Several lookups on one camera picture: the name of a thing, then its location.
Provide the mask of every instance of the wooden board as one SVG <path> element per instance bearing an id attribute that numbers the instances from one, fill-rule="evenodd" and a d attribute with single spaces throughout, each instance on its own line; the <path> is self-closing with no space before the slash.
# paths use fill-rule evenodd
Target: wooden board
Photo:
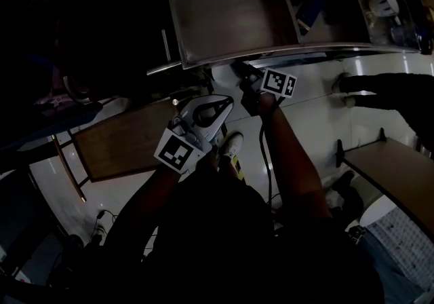
<path id="1" fill-rule="evenodd" d="M 171 100 L 105 119 L 74 134 L 74 145 L 91 181 L 153 170 L 164 128 L 175 116 Z"/>
<path id="2" fill-rule="evenodd" d="M 344 162 L 380 189 L 434 240 L 434 162 L 400 142 L 345 152 Z"/>

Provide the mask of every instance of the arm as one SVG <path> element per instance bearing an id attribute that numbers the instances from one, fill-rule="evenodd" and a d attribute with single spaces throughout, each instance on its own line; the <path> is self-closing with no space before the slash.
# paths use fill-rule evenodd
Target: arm
<path id="1" fill-rule="evenodd" d="M 277 108 L 269 115 L 274 102 L 274 95 L 263 94 L 258 112 L 282 201 L 290 205 L 287 211 L 303 223 L 331 217 L 318 173 L 282 110 Z"/>
<path id="2" fill-rule="evenodd" d="M 173 195 L 180 174 L 160 166 L 122 209 L 110 229 L 104 248 L 121 261 L 138 262 L 158 226 L 160 213 Z"/>

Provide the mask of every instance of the white floor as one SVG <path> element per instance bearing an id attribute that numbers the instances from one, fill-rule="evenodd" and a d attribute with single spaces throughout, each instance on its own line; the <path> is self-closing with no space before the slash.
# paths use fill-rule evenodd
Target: white floor
<path id="1" fill-rule="evenodd" d="M 434 76 L 433 63 L 434 58 L 431 56 L 388 54 L 281 69 L 298 78 L 293 98 L 282 104 L 283 112 L 321 178 L 339 175 L 334 159 L 338 139 L 342 140 L 345 149 L 349 149 L 376 140 L 379 129 L 383 127 L 387 136 L 407 145 L 412 145 L 414 140 L 414 132 L 396 111 L 344 108 L 339 98 L 331 95 L 331 84 L 337 75 L 345 70 L 354 75 L 410 72 Z M 266 199 L 267 171 L 258 142 L 260 119 L 249 117 L 239 104 L 240 90 L 215 87 L 215 93 L 231 95 L 235 99 L 235 108 L 226 125 L 230 132 L 243 132 L 245 142 L 243 151 L 239 154 L 241 168 L 247 184 Z M 110 117 L 124 109 L 125 101 L 116 100 L 104 107 L 98 119 Z M 60 139 L 62 142 L 67 141 L 68 135 L 61 134 Z M 76 179 L 81 181 L 85 177 L 85 171 L 74 146 L 65 148 L 64 153 Z M 148 172 L 100 183 L 88 182 L 83 186 L 87 198 L 87 202 L 83 203 L 58 157 L 32 164 L 31 170 L 48 204 L 66 231 L 78 234 L 84 242 L 89 240 L 98 211 L 107 209 L 113 214 L 119 214 L 129 198 L 152 174 Z M 273 190 L 277 192 L 275 181 Z M 111 216 L 106 214 L 100 224 L 108 231 L 112 225 Z"/>

